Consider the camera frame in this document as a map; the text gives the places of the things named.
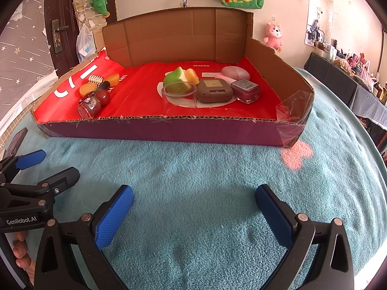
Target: metal rivet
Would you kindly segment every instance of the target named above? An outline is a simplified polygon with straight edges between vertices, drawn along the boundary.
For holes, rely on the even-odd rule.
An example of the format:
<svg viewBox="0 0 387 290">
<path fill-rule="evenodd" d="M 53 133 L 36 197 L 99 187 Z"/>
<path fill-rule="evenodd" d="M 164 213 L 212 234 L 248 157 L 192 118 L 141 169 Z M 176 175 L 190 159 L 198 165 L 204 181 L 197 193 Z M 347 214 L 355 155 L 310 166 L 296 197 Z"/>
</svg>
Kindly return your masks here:
<svg viewBox="0 0 387 290">
<path fill-rule="evenodd" d="M 86 213 L 81 216 L 82 221 L 89 221 L 91 219 L 91 214 Z"/>
<path fill-rule="evenodd" d="M 339 218 L 335 218 L 335 219 L 333 220 L 333 222 L 335 223 L 336 226 L 342 226 L 342 220 L 339 219 Z"/>
<path fill-rule="evenodd" d="M 48 226 L 53 226 L 55 224 L 55 219 L 50 219 L 48 222 L 47 222 L 47 225 Z"/>
<path fill-rule="evenodd" d="M 298 215 L 298 219 L 300 220 L 300 221 L 308 221 L 308 216 L 306 216 L 305 214 L 299 214 Z"/>
</svg>

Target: orange soap bar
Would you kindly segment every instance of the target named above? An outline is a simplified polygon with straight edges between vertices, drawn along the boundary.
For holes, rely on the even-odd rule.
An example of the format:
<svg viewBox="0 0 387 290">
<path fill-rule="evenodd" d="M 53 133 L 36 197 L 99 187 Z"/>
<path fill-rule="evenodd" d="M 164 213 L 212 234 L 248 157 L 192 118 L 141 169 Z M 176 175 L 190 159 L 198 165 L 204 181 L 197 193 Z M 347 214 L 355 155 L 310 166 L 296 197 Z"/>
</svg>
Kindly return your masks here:
<svg viewBox="0 0 387 290">
<path fill-rule="evenodd" d="M 110 87 L 115 87 L 119 83 L 119 74 L 113 74 L 103 79 L 103 81 L 108 81 Z"/>
<path fill-rule="evenodd" d="M 80 88 L 79 88 L 79 93 L 81 94 L 81 97 L 85 97 L 88 93 L 90 92 L 93 92 L 94 90 L 97 89 L 97 85 L 96 84 L 91 84 L 91 83 L 86 83 L 86 84 L 83 84 Z"/>
</svg>

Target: human finger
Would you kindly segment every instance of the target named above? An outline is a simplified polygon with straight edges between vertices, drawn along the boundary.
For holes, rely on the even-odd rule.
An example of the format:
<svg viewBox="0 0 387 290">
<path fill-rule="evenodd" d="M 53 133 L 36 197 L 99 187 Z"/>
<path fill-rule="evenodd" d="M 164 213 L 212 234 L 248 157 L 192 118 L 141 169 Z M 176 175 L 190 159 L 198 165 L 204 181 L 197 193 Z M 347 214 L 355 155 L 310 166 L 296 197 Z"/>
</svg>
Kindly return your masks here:
<svg viewBox="0 0 387 290">
<path fill-rule="evenodd" d="M 24 257 L 18 258 L 16 260 L 17 266 L 19 266 L 20 268 L 24 268 L 24 269 L 30 267 L 31 262 L 32 262 L 32 260 L 28 254 L 26 254 Z"/>
<path fill-rule="evenodd" d="M 26 236 L 28 234 L 28 231 L 19 231 L 19 232 L 15 232 L 15 236 L 16 238 L 23 242 L 25 239 L 26 239 Z"/>
<path fill-rule="evenodd" d="M 22 258 L 27 254 L 27 251 L 28 251 L 28 247 L 27 247 L 26 241 L 23 241 L 23 242 L 19 241 L 14 246 L 14 255 L 16 256 L 16 258 L 19 258 L 19 259 Z"/>
</svg>

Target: green plush toy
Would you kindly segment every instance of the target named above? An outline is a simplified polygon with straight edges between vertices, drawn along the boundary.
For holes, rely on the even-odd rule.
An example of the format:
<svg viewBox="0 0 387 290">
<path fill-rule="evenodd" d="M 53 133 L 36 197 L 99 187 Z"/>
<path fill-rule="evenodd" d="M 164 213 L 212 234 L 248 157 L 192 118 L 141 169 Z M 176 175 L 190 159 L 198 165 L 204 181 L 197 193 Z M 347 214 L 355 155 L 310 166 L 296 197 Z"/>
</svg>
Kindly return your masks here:
<svg viewBox="0 0 387 290">
<path fill-rule="evenodd" d="M 93 5 L 92 9 L 96 10 L 98 13 L 102 14 L 105 17 L 109 17 L 110 13 L 106 9 L 107 5 L 106 0 L 91 0 L 90 4 Z"/>
</svg>

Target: black bottle cap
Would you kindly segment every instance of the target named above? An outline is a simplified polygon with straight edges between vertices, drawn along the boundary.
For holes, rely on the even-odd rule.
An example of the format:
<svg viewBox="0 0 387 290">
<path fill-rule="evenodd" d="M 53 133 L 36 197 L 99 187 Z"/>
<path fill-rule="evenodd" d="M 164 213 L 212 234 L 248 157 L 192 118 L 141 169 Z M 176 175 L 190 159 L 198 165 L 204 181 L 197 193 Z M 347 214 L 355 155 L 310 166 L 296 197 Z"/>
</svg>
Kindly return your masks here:
<svg viewBox="0 0 387 290">
<path fill-rule="evenodd" d="M 104 81 L 100 86 L 98 86 L 96 91 L 101 89 L 109 89 L 109 88 L 110 88 L 110 83 L 108 81 Z"/>
</svg>

